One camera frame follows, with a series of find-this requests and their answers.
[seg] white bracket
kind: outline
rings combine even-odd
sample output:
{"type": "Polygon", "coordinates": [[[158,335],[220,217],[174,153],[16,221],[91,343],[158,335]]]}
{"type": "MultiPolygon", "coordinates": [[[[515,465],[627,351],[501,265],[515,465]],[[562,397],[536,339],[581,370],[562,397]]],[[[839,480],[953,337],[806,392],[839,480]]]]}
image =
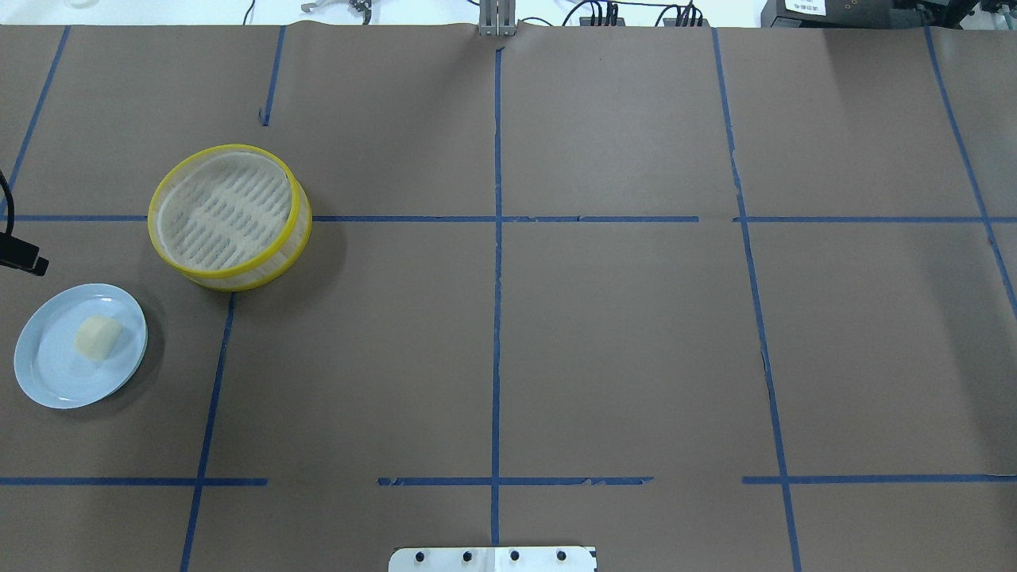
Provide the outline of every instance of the white bracket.
{"type": "Polygon", "coordinates": [[[597,572],[587,547],[399,549],[388,572],[597,572]]]}
{"type": "Polygon", "coordinates": [[[481,36],[516,36],[516,0],[479,0],[481,36]]]}

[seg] round plate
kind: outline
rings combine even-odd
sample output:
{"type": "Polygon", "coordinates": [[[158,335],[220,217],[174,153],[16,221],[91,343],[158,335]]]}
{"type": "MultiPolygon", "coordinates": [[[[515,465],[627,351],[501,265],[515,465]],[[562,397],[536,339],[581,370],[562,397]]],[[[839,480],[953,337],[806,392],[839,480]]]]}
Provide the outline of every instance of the round plate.
{"type": "Polygon", "coordinates": [[[141,306],[109,284],[82,284],[57,294],[32,314],[14,347],[14,375],[25,395],[56,409],[95,403],[120,389],[141,364],[148,329],[141,306]],[[123,326],[110,355],[95,362],[74,350],[88,317],[123,326]]]}

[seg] vertical blue tape line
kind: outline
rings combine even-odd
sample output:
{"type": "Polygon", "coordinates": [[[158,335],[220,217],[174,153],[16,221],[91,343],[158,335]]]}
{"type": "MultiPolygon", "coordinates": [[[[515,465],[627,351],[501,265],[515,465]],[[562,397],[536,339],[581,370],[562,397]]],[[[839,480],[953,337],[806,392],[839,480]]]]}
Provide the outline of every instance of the vertical blue tape line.
{"type": "Polygon", "coordinates": [[[286,26],[279,26],[279,40],[276,41],[276,61],[272,64],[272,80],[268,82],[268,98],[264,109],[258,113],[261,125],[267,127],[272,119],[272,104],[276,101],[276,82],[279,80],[279,63],[283,59],[283,43],[286,42],[286,26]]]}
{"type": "Polygon", "coordinates": [[[219,363],[216,365],[216,382],[212,386],[212,399],[208,402],[208,419],[204,424],[204,440],[201,443],[201,459],[197,464],[197,479],[194,483],[194,496],[191,498],[190,519],[187,521],[187,535],[184,538],[184,552],[180,558],[180,572],[187,572],[190,566],[190,553],[194,545],[194,529],[197,526],[197,513],[201,507],[201,490],[204,487],[204,472],[208,466],[208,451],[212,449],[212,434],[216,428],[216,411],[219,408],[219,392],[223,387],[223,371],[226,369],[226,349],[230,344],[230,334],[233,332],[233,314],[237,307],[237,294],[230,294],[230,304],[226,310],[226,326],[223,328],[223,341],[219,347],[219,363]]]}
{"type": "MultiPolygon", "coordinates": [[[[60,65],[60,57],[63,56],[63,49],[67,45],[67,37],[70,36],[70,26],[65,25],[63,35],[60,36],[60,43],[57,44],[57,51],[53,54],[53,61],[50,63],[50,72],[46,74],[46,82],[43,83],[43,91],[39,93],[39,101],[36,102],[36,110],[32,112],[32,119],[28,121],[28,128],[24,131],[24,138],[21,139],[21,149],[17,151],[14,159],[14,166],[10,171],[8,184],[13,192],[17,183],[17,174],[21,172],[21,162],[28,152],[28,144],[32,142],[32,134],[36,132],[36,124],[39,123],[39,115],[43,112],[43,104],[46,103],[46,96],[50,93],[50,85],[53,84],[53,77],[57,74],[57,67],[60,65]]],[[[0,211],[6,208],[7,199],[0,197],[0,211]]]]}
{"type": "Polygon", "coordinates": [[[981,197],[981,189],[978,188],[978,179],[974,176],[974,170],[971,168],[971,160],[967,155],[967,147],[964,146],[964,138],[960,135],[960,127],[957,126],[953,106],[950,105],[950,97],[947,95],[947,87],[943,82],[943,74],[940,72],[940,60],[936,56],[936,46],[933,44],[933,32],[928,25],[925,26],[925,46],[929,48],[929,59],[933,62],[933,73],[936,75],[936,84],[940,88],[940,97],[943,98],[943,107],[946,109],[947,119],[950,120],[950,128],[953,129],[954,139],[957,140],[957,149],[960,151],[961,161],[964,162],[964,170],[967,171],[967,180],[971,183],[971,192],[974,193],[974,202],[978,205],[978,213],[981,215],[981,222],[985,226],[989,243],[993,246],[996,266],[999,268],[1000,275],[1003,278],[1003,287],[1006,288],[1007,297],[1010,299],[1010,310],[1013,312],[1014,318],[1017,318],[1017,297],[1014,296],[1014,287],[1010,282],[1010,273],[1007,272],[1007,265],[1003,262],[1003,253],[1000,251],[1000,245],[996,241],[996,231],[993,230],[993,223],[989,219],[985,202],[981,197]]]}
{"type": "Polygon", "coordinates": [[[763,322],[763,305],[760,303],[759,282],[756,279],[756,262],[753,260],[752,241],[749,236],[749,215],[745,209],[745,198],[741,191],[741,177],[738,166],[734,162],[734,129],[731,126],[731,110],[727,103],[727,85],[724,82],[724,64],[720,56],[720,38],[717,28],[713,33],[713,52],[717,60],[717,81],[720,84],[720,102],[724,111],[724,125],[727,129],[727,148],[731,160],[731,176],[738,197],[738,217],[741,226],[741,240],[745,247],[745,263],[749,265],[749,284],[753,292],[753,305],[756,309],[756,328],[760,338],[760,351],[763,353],[763,369],[766,375],[767,392],[770,396],[770,422],[773,425],[773,441],[777,451],[777,466],[780,469],[781,492],[784,496],[784,517],[787,520],[787,537],[791,545],[791,564],[795,572],[801,572],[801,556],[798,552],[798,533],[794,525],[794,508],[791,505],[791,485],[787,481],[787,462],[784,457],[784,438],[780,431],[780,415],[777,412],[777,393],[773,387],[773,370],[770,365],[770,350],[766,341],[766,325],[763,322]]]}
{"type": "Polygon", "coordinates": [[[501,477],[501,50],[494,52],[494,360],[491,387],[491,546],[500,541],[501,477]]]}

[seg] wire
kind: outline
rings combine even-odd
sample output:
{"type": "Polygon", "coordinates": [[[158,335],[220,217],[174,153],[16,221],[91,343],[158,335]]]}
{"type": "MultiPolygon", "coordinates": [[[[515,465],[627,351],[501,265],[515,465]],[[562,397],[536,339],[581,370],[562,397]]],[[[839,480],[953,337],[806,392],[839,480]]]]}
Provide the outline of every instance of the wire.
{"type": "Polygon", "coordinates": [[[251,10],[254,9],[254,2],[257,2],[257,0],[251,0],[251,5],[247,6],[247,11],[244,12],[244,21],[240,25],[247,25],[247,16],[249,16],[251,10]]]}
{"type": "Polygon", "coordinates": [[[597,0],[583,0],[579,4],[576,4],[575,6],[573,6],[572,10],[569,10],[569,14],[566,14],[565,15],[565,19],[561,21],[561,25],[566,25],[569,23],[569,18],[571,18],[572,15],[576,13],[576,10],[578,10],[580,8],[580,6],[582,6],[583,4],[590,4],[590,17],[591,18],[593,17],[593,7],[594,6],[596,6],[596,8],[597,8],[597,19],[600,20],[600,19],[602,19],[604,17],[603,6],[600,5],[600,2],[598,2],[597,0]]]}
{"type": "Polygon", "coordinates": [[[678,16],[679,17],[681,16],[681,6],[678,6],[677,4],[671,4],[671,5],[665,7],[663,10],[660,11],[660,15],[657,16],[657,21],[654,22],[654,24],[653,24],[654,27],[657,27],[658,25],[660,25],[660,22],[664,19],[664,14],[666,14],[667,10],[670,10],[671,8],[674,8],[675,10],[677,10],[678,11],[678,16]]]}
{"type": "Polygon", "coordinates": [[[7,199],[7,230],[4,233],[10,236],[10,233],[14,231],[14,195],[10,192],[10,185],[7,184],[7,178],[3,176],[3,171],[0,171],[0,186],[3,187],[3,197],[7,199]]]}
{"type": "Polygon", "coordinates": [[[544,18],[538,18],[537,16],[530,16],[530,17],[526,17],[526,18],[523,18],[523,19],[521,19],[521,20],[519,20],[519,21],[527,21],[527,20],[536,20],[536,21],[542,21],[542,22],[546,23],[547,25],[549,25],[549,26],[551,26],[551,27],[554,27],[554,24],[553,24],[553,23],[551,23],[551,22],[549,22],[549,21],[545,20],[544,18]]]}

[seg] white label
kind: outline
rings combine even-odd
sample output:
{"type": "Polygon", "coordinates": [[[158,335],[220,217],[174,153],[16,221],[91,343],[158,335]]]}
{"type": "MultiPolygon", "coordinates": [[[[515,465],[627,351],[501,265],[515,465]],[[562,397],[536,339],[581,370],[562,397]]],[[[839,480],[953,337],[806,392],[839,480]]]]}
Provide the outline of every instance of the white label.
{"type": "Polygon", "coordinates": [[[826,15],[826,0],[784,0],[784,7],[802,14],[826,15]]]}

